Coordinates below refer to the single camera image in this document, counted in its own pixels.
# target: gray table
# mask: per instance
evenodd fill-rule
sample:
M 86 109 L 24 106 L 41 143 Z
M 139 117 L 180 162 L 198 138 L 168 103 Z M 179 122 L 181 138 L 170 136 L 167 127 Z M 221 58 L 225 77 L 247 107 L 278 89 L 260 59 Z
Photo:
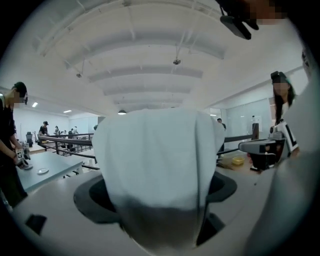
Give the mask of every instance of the gray table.
M 62 177 L 76 169 L 82 172 L 83 161 L 79 158 L 65 157 L 52 152 L 31 155 L 28 161 L 33 165 L 30 170 L 17 169 L 21 184 L 26 192 L 41 187 L 43 184 Z M 38 170 L 47 168 L 49 171 L 38 174 Z

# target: long black hair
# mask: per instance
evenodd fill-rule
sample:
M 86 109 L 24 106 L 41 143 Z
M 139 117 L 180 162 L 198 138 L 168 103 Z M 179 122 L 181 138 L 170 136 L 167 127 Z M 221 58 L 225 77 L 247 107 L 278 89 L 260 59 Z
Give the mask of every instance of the long black hair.
M 288 90 L 288 105 L 289 107 L 292 105 L 292 102 L 294 101 L 296 97 L 295 89 L 292 86 L 292 84 L 286 79 L 286 82 L 290 86 Z M 284 100 L 280 95 L 277 95 L 275 92 L 275 88 L 273 88 L 273 99 L 275 104 L 275 125 L 278 125 L 281 122 L 281 115 L 282 115 L 282 106 L 284 104 Z

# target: white towel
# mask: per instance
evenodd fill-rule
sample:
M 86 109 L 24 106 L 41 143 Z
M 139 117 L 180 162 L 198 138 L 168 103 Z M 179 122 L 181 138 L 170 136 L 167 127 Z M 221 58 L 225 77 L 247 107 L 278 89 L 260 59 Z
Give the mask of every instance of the white towel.
M 125 231 L 154 255 L 192 249 L 225 131 L 208 114 L 169 108 L 105 118 L 92 145 Z

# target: glass wall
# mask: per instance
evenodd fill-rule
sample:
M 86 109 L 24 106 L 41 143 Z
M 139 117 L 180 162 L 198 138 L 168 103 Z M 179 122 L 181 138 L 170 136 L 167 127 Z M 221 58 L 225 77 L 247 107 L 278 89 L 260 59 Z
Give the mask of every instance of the glass wall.
M 259 139 L 267 139 L 273 126 L 270 101 L 268 98 L 226 109 L 226 136 L 252 134 L 252 125 L 259 123 Z M 240 141 L 225 143 L 225 149 L 235 149 Z

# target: white ceiling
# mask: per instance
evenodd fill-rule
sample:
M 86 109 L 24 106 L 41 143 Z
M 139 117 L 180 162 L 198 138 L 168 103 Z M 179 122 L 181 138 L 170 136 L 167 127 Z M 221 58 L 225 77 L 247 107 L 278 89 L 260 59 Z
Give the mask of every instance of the white ceiling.
M 292 39 L 279 37 L 289 31 L 281 24 L 249 29 L 252 39 L 244 40 L 220 16 L 214 0 L 50 0 L 17 35 L 0 80 L 12 83 L 18 73 L 31 95 L 98 115 L 205 108 L 256 85 L 246 81 L 263 65 L 255 70 L 244 59 L 263 53 L 269 61 L 270 41 Z
M 35 102 L 37 102 L 38 104 L 36 105 L 36 107 L 32 107 L 32 105 Z M 55 115 L 66 116 L 66 117 L 83 113 L 83 111 L 74 109 L 68 106 L 68 104 L 65 104 L 65 105 L 55 104 L 53 102 L 49 102 L 47 100 L 43 100 L 34 96 L 28 96 L 28 104 L 27 105 L 20 104 L 19 107 L 26 110 L 52 113 Z

